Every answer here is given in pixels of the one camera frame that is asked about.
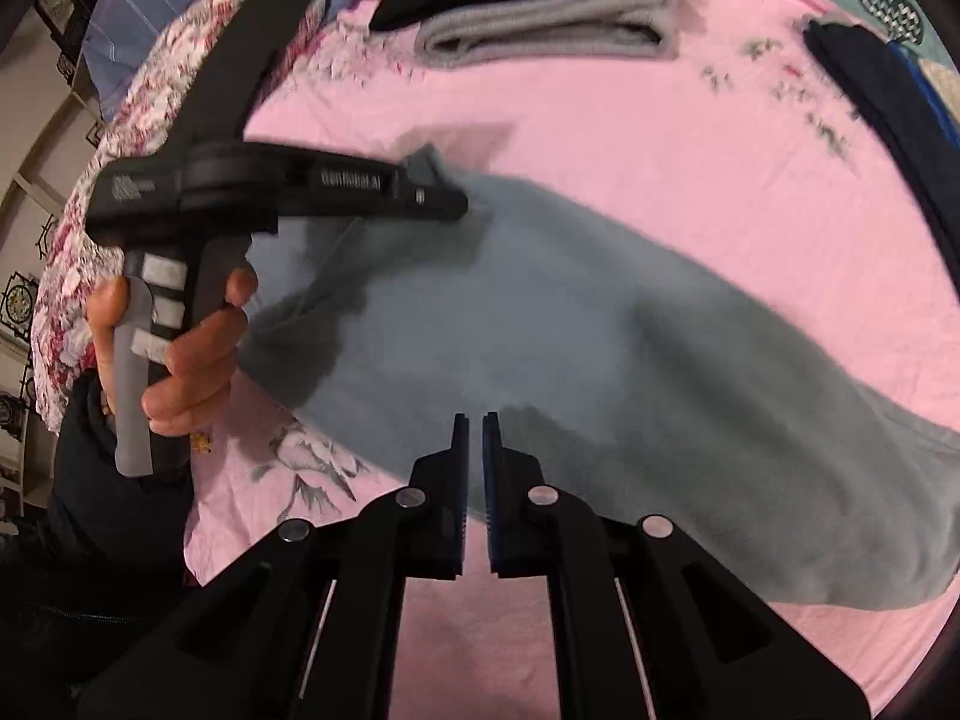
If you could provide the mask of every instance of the white label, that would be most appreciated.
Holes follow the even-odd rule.
[[[178,260],[168,260],[155,254],[143,255],[143,280],[168,290],[182,290],[186,286],[187,266]]]
[[[154,298],[154,322],[179,330],[184,326],[184,312],[186,307],[179,300],[170,298]]]
[[[134,181],[128,175],[115,175],[113,177],[112,194],[113,199],[138,200],[141,199],[143,191],[155,191],[157,186],[150,179]]]
[[[157,336],[137,328],[133,331],[133,342],[130,348],[133,354],[138,357],[146,357],[152,362],[159,362],[163,365],[163,355],[166,354],[167,346],[170,341],[166,338],[157,338]]]

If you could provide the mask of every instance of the wall decoration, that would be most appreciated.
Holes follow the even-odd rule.
[[[27,421],[27,404],[12,395],[0,394],[0,428],[18,442],[23,439],[23,426]]]
[[[0,488],[0,522],[8,522],[11,517],[20,514],[20,496],[15,490]],[[8,536],[0,535],[0,546]]]
[[[20,400],[27,404],[30,410],[37,409],[37,385],[34,384],[34,351],[27,355],[27,365],[23,367],[20,377]]]
[[[56,217],[50,215],[47,223],[40,230],[40,237],[37,238],[37,251],[40,252],[40,259],[45,260],[50,254],[51,244],[54,242],[54,233],[56,232]]]
[[[887,35],[897,43],[923,42],[923,18],[909,0],[860,0],[863,9],[882,23]]]
[[[104,124],[103,122],[94,122],[93,127],[90,127],[88,133],[86,134],[86,141],[90,144],[90,146],[97,148],[97,146],[100,145],[100,141],[102,141],[104,138],[104,132],[106,129],[107,124]]]
[[[63,52],[56,59],[56,69],[64,77],[64,81],[68,84],[73,83],[73,76],[77,74],[77,63]]]
[[[37,279],[13,271],[0,304],[0,324],[13,330],[13,335],[26,343],[30,343],[30,323],[39,286]]]

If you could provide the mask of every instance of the metal bolt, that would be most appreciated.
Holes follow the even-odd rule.
[[[527,491],[527,497],[534,506],[552,506],[560,500],[560,493],[550,485],[537,485]]]
[[[397,506],[400,509],[416,509],[426,503],[426,493],[418,488],[403,488],[397,493]]]
[[[288,519],[280,526],[280,538],[289,543],[303,541],[313,526],[305,519]]]
[[[673,533],[673,523],[666,517],[653,514],[643,520],[643,533],[650,538],[667,538]]]

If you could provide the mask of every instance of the gray folded towel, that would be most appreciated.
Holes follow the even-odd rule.
[[[453,68],[522,56],[676,56],[675,0],[518,0],[428,19],[416,56]]]

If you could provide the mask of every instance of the dark blue garment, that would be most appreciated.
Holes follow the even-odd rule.
[[[890,152],[960,293],[960,154],[909,66],[862,26],[810,22],[803,42]]]
[[[937,117],[937,122],[939,122],[940,129],[944,132],[944,136],[947,136],[947,140],[953,143],[954,146],[960,148],[960,132],[957,132],[953,117],[950,115],[949,110],[947,110],[947,106],[944,105],[944,102],[940,99],[940,95],[937,94],[937,90],[934,89],[926,79],[923,71],[917,63],[913,61],[903,46],[899,45],[899,43],[888,43],[887,46],[891,52],[894,52],[896,56],[904,60],[906,68],[910,71],[914,81],[917,82],[917,86],[920,88],[926,101],[930,103],[930,110],[932,110],[933,115]]]

